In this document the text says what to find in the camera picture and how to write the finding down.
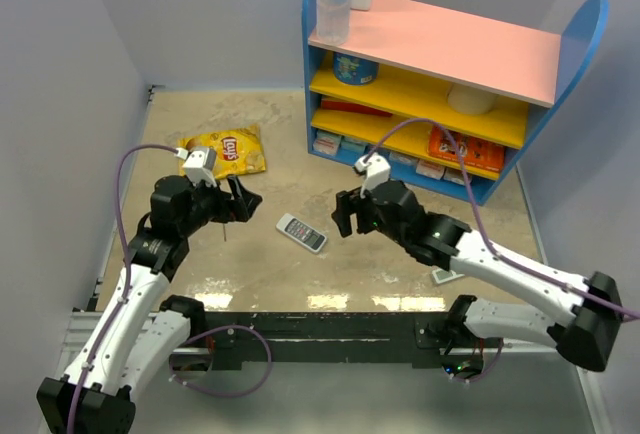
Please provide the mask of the wide white remote control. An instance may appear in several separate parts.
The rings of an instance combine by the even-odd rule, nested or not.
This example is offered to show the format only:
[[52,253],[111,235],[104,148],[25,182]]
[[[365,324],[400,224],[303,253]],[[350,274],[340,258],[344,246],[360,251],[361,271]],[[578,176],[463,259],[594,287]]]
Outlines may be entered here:
[[276,223],[276,230],[313,254],[319,254],[327,237],[291,214],[284,214]]

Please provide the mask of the slim white remote control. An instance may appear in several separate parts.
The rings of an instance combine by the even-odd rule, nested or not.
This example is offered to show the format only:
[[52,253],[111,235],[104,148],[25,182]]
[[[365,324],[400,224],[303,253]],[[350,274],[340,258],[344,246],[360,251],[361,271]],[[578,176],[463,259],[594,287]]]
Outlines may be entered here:
[[464,278],[463,274],[459,274],[454,271],[446,271],[441,268],[434,269],[431,272],[431,275],[436,285],[443,285]]

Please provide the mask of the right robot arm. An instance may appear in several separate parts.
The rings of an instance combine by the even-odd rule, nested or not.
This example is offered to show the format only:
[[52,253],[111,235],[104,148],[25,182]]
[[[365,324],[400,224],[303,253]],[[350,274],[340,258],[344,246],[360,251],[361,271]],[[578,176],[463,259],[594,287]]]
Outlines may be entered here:
[[502,247],[489,249],[468,224],[425,210],[401,181],[368,192],[338,192],[332,219],[343,237],[377,231],[421,264],[474,277],[518,298],[516,304],[501,304],[459,297],[445,323],[452,344],[517,339],[552,347],[588,371],[606,369],[623,322],[611,276],[596,271],[584,277]]

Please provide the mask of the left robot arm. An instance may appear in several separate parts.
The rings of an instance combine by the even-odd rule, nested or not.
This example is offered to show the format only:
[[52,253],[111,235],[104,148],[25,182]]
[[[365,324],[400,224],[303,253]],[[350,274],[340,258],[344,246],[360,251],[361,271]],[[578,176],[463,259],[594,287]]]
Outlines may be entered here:
[[144,390],[181,344],[207,334],[202,302],[162,296],[189,252],[188,239],[209,223],[247,222],[260,195],[235,176],[230,189],[185,176],[155,183],[150,211],[127,246],[127,265],[81,352],[36,399],[52,433],[126,433]]

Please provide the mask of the teal tissue pack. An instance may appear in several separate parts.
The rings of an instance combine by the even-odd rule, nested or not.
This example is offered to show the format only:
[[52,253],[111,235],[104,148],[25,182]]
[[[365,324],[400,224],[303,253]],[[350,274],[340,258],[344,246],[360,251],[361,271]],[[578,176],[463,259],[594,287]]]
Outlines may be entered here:
[[362,156],[368,148],[368,143],[355,138],[344,136],[341,140],[340,146],[344,150]]

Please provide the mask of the yellow Lays chips bag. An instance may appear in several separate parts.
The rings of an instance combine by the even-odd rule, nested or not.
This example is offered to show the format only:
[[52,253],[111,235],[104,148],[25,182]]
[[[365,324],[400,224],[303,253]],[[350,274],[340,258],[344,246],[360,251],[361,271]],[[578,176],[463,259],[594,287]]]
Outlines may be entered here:
[[267,169],[258,124],[182,138],[178,146],[188,151],[196,147],[212,148],[216,153],[213,167],[216,180],[229,175],[257,174]]

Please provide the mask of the tissue pack centre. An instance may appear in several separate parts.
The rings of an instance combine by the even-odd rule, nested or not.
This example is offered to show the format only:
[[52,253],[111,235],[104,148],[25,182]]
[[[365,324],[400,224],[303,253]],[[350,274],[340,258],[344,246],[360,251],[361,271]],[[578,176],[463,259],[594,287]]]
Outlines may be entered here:
[[394,163],[406,165],[406,166],[416,166],[419,162],[419,159],[410,155],[398,153],[395,151],[389,152],[389,160]]

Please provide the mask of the tissue pack far left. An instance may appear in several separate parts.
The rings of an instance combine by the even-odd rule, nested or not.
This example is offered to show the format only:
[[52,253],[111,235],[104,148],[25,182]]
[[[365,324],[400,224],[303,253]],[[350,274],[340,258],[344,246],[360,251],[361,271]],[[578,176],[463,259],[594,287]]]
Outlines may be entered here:
[[313,150],[328,156],[335,156],[340,148],[342,136],[324,130],[317,130]]

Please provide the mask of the tissue pack red label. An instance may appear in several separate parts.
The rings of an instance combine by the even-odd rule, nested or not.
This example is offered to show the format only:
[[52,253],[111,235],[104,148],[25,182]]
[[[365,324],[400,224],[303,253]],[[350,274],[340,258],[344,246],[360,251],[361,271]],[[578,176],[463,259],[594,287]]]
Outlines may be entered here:
[[442,180],[446,168],[440,164],[420,159],[416,164],[416,173],[434,180]]

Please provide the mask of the red flat box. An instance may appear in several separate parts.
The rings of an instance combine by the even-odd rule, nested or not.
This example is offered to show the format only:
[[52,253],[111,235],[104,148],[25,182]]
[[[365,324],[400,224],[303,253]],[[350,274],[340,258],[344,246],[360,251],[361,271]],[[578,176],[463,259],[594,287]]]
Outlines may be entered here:
[[378,117],[391,117],[390,112],[386,112],[377,108],[357,104],[338,98],[323,96],[320,101],[320,107],[325,110],[343,111],[349,113],[359,113]]

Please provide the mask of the tissue pack far right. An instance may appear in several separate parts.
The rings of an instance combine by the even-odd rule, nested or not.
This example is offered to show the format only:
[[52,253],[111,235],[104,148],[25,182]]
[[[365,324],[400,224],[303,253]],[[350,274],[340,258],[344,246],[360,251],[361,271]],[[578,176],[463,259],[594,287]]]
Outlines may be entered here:
[[470,184],[473,180],[473,176],[469,173],[464,173],[461,170],[447,167],[444,170],[442,179],[446,182],[463,186],[466,183]]

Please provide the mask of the blue printed can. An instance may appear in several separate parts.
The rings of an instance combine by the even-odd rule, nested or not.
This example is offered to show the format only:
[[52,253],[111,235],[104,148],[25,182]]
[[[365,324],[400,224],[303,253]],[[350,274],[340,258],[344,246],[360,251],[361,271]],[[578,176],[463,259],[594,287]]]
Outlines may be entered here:
[[363,86],[372,83],[379,72],[377,62],[344,53],[333,53],[333,74],[344,84]]

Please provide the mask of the orange snack package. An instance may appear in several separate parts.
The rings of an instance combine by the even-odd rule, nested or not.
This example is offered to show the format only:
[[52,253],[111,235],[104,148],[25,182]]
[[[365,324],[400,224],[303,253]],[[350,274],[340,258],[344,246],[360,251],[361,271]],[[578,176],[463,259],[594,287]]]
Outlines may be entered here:
[[[493,173],[500,173],[505,162],[505,147],[473,136],[451,132],[457,149],[467,167],[474,167]],[[428,154],[431,157],[457,162],[453,144],[443,130],[431,129]]]

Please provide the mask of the blue wooden shelf unit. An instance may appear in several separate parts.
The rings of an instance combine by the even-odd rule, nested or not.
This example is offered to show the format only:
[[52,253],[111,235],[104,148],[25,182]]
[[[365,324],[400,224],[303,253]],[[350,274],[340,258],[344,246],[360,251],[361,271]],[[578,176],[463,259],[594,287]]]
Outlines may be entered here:
[[[336,79],[335,49],[316,35],[316,0],[302,0],[307,138],[314,141],[316,131],[324,130],[425,160],[431,126],[438,123],[504,146],[502,171],[471,167],[469,187],[391,165],[396,179],[485,204],[584,77],[608,17],[608,0],[586,0],[555,34],[412,0],[372,0],[369,10],[352,13],[340,51],[377,62],[379,72],[372,83],[352,86]],[[452,84],[490,91],[498,99],[484,115],[460,114],[447,103]],[[323,96],[392,116],[325,110]]]

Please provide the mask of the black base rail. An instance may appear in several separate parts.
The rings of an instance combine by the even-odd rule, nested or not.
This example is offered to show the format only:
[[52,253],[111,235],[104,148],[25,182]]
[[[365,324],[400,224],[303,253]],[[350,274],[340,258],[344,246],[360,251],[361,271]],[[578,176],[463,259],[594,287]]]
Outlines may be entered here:
[[192,343],[212,347],[211,367],[246,362],[409,364],[438,369],[499,341],[481,341],[447,322],[446,312],[206,312]]

